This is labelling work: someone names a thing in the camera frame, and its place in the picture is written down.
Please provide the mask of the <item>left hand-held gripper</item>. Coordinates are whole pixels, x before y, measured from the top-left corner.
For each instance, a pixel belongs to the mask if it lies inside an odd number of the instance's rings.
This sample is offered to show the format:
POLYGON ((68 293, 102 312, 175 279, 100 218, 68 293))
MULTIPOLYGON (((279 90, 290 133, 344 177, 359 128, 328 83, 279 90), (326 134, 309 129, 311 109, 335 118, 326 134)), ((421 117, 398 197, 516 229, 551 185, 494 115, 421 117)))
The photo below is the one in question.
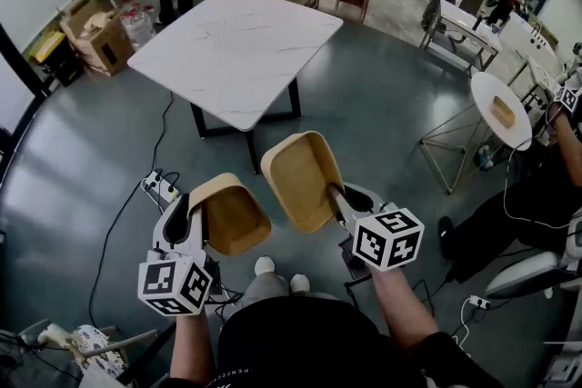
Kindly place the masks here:
POLYGON ((208 241, 206 205, 191 207, 189 195, 180 195, 154 227, 152 248, 139 265, 138 299, 164 316, 201 314, 208 299, 221 294, 219 265, 206 253, 208 241))

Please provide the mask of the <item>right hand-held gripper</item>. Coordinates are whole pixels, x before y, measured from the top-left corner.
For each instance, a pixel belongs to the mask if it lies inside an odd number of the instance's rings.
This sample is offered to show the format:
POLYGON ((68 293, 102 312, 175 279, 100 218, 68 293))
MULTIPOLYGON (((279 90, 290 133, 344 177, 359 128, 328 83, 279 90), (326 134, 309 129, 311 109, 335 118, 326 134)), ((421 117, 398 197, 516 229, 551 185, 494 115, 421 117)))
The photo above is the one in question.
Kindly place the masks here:
POLYGON ((348 234, 339 246, 354 280, 371 269, 389 271, 417 259, 425 226, 412 212, 356 184, 345 183, 344 192, 330 184, 327 191, 348 234))

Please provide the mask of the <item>tan paper tray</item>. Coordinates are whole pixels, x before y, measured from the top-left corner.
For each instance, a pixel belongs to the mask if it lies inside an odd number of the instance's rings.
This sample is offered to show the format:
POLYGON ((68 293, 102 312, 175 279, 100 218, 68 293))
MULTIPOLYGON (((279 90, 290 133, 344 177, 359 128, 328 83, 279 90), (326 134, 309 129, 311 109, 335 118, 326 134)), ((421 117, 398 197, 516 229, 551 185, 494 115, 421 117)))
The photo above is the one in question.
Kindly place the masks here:
POLYGON ((265 152, 261 170, 290 222, 317 232, 337 212, 328 187, 345 186, 325 137, 316 131, 291 134, 265 152))
POLYGON ((220 174, 189 193, 190 206, 205 204, 209 244, 219 253, 244 253, 271 234, 271 223, 253 194, 231 173, 220 174))

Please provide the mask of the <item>person's right forearm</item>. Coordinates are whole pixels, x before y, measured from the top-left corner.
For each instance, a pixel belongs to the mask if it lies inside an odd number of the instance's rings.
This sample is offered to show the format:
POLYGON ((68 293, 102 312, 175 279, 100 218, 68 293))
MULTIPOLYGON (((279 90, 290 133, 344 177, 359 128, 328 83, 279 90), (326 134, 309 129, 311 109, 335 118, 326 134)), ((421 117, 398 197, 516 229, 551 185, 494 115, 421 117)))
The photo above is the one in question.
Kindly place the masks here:
POLYGON ((372 269, 376 296, 390 336, 403 351, 411 352, 426 338, 439 332, 437 322, 416 297, 400 269, 372 269))

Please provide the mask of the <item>person's left forearm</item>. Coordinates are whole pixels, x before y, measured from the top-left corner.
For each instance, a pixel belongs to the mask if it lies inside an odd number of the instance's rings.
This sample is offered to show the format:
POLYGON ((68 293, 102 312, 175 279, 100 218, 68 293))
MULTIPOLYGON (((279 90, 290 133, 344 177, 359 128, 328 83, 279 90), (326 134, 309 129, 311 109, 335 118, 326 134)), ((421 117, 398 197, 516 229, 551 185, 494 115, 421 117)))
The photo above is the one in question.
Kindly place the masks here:
POLYGON ((205 313, 176 317, 176 335, 170 377, 206 385, 215 370, 205 313))

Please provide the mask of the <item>white power strip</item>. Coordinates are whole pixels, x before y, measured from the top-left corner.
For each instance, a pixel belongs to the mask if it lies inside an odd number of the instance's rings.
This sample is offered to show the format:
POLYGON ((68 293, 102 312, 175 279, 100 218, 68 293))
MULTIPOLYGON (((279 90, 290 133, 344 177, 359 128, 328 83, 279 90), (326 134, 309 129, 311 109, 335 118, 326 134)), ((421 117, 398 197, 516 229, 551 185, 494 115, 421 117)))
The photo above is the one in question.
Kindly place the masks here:
POLYGON ((164 172, 162 169, 154 169, 142 179, 140 187, 158 205, 171 204, 181 195, 176 184, 179 173, 175 171, 164 172))

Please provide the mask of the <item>person's black shirt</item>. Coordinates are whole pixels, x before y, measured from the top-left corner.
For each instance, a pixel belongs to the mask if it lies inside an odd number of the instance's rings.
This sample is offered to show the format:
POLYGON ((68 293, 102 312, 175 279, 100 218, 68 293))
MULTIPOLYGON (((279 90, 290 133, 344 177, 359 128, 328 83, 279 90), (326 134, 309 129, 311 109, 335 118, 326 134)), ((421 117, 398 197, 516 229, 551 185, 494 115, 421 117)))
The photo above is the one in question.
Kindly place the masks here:
POLYGON ((354 306, 276 297, 234 313, 218 340, 208 383, 171 377, 160 388, 504 388, 446 333, 411 352, 354 306))

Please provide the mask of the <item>chair with patterned cushion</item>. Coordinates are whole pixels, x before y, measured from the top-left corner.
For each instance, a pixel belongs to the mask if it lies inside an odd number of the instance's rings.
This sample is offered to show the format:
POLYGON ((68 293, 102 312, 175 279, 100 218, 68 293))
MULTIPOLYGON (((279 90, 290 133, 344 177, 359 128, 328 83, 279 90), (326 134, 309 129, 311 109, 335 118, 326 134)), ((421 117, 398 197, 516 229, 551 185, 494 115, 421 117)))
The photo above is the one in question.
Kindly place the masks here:
POLYGON ((30 325, 20 333, 0 330, 0 343, 13 343, 33 355, 46 350, 70 352, 81 373, 99 369, 123 386, 136 384, 136 377, 153 361, 174 334, 171 324, 163 332, 156 329, 115 342, 116 326, 96 328, 83 324, 68 332, 48 319, 30 325))

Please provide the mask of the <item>white marble table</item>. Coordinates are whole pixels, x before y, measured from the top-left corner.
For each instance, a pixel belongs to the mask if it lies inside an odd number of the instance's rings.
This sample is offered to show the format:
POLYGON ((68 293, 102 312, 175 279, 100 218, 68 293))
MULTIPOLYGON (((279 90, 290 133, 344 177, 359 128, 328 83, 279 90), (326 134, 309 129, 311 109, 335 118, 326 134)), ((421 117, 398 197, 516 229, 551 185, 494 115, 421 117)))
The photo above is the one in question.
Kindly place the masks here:
POLYGON ((200 137, 243 134, 259 174, 255 127, 301 117, 297 77, 343 23, 286 0, 204 0, 127 64, 185 99, 200 137), (232 44, 215 48, 204 22, 224 17, 232 44))

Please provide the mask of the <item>small wooden box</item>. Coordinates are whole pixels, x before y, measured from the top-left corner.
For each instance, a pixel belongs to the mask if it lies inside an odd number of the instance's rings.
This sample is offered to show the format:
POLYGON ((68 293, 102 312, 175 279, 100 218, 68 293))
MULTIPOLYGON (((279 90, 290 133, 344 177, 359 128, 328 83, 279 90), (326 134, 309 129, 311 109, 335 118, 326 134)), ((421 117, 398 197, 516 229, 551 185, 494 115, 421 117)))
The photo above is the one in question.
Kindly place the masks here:
POLYGON ((498 95, 495 95, 492 99, 490 112, 505 128, 511 128, 516 123, 515 113, 498 95))

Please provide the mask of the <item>grey office chair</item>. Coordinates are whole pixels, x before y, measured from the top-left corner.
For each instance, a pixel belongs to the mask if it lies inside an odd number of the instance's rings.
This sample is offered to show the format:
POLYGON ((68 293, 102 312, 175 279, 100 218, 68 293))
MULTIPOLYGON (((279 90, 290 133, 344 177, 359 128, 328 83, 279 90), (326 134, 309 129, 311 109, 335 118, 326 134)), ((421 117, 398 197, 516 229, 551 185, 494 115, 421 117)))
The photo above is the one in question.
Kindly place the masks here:
POLYGON ((487 286, 489 300, 514 299, 582 278, 582 207, 573 215, 562 254, 543 252, 503 269, 487 286))

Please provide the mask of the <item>open cardboard box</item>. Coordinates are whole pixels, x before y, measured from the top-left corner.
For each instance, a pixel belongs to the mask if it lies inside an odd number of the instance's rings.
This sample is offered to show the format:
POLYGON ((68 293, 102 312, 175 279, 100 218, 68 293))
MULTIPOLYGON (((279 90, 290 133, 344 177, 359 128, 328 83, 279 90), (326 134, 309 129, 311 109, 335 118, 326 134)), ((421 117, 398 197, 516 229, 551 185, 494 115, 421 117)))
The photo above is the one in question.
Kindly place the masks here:
POLYGON ((112 76, 123 68, 135 52, 121 22, 121 12, 105 8, 99 0, 74 0, 63 11, 60 26, 83 63, 103 75, 112 76), (81 37, 86 20, 95 13, 115 11, 101 31, 81 37))

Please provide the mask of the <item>large clear water jug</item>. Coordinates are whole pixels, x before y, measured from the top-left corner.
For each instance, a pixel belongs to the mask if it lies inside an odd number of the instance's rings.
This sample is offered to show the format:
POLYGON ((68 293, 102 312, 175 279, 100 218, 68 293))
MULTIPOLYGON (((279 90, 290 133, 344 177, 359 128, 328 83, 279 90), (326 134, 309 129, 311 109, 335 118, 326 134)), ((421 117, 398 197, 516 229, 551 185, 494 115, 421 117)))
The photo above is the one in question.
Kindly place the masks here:
POLYGON ((138 51, 156 36, 150 16, 137 7, 126 10, 122 15, 121 22, 135 51, 138 51))

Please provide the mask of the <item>black bin with yellow bag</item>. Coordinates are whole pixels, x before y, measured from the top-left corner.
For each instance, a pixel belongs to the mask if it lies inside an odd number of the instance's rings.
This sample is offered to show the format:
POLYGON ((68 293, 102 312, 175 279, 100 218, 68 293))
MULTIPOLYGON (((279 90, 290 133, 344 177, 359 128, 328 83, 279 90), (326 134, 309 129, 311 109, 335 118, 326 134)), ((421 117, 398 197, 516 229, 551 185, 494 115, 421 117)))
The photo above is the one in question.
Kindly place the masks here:
POLYGON ((83 73, 81 60, 59 30, 42 33, 32 45, 30 57, 49 78, 63 86, 69 86, 83 73))

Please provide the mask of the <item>white desk with metal legs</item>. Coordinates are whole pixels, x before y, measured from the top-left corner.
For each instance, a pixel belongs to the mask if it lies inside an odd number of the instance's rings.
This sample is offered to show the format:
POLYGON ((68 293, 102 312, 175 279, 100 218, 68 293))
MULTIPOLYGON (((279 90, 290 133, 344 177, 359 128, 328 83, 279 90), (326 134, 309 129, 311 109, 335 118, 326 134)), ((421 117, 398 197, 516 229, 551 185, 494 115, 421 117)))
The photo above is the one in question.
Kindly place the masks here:
POLYGON ((468 75, 485 72, 502 52, 498 36, 483 21, 457 6, 440 1, 436 15, 418 48, 468 75))

